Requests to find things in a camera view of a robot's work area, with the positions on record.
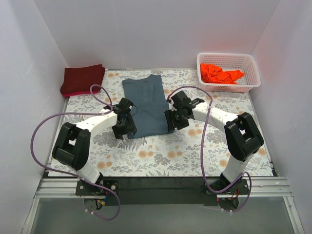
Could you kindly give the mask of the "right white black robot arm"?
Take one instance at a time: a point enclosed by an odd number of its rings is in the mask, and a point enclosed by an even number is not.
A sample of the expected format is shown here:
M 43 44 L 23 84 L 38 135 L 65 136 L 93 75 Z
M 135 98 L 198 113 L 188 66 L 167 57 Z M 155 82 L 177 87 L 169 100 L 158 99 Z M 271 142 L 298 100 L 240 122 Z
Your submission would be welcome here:
M 246 173 L 251 157 L 264 144 L 253 117 L 244 112 L 240 115 L 222 111 L 203 99 L 190 99 L 184 91 L 169 95 L 171 109 L 165 111 L 168 130 L 181 130 L 189 126 L 189 120 L 202 121 L 221 130 L 226 137 L 230 158 L 219 179 L 213 183 L 204 181 L 206 188 L 215 194 L 231 194 L 238 188 L 238 181 Z

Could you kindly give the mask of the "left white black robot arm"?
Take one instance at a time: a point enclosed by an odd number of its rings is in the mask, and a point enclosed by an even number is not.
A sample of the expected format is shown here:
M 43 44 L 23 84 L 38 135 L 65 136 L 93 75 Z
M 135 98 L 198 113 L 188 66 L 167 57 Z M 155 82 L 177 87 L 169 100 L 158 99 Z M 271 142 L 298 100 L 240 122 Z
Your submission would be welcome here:
M 88 181 L 87 189 L 93 195 L 100 194 L 104 184 L 101 181 L 103 175 L 88 159 L 90 141 L 108 128 L 112 128 L 118 140 L 123 140 L 125 135 L 135 134 L 137 128 L 131 115 L 133 106 L 130 100 L 122 98 L 119 104 L 112 106 L 110 113 L 104 114 L 108 109 L 104 107 L 99 115 L 75 124 L 67 122 L 60 129 L 52 157 Z

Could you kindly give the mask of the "grey blue t shirt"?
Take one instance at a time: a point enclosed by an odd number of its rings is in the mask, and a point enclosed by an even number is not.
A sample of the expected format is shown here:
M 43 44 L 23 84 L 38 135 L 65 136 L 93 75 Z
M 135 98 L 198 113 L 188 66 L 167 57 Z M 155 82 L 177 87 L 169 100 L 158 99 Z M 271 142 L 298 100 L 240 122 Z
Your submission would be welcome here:
M 124 97 L 137 107 L 133 120 L 137 132 L 129 139 L 168 134 L 165 111 L 169 110 L 160 75 L 122 81 Z

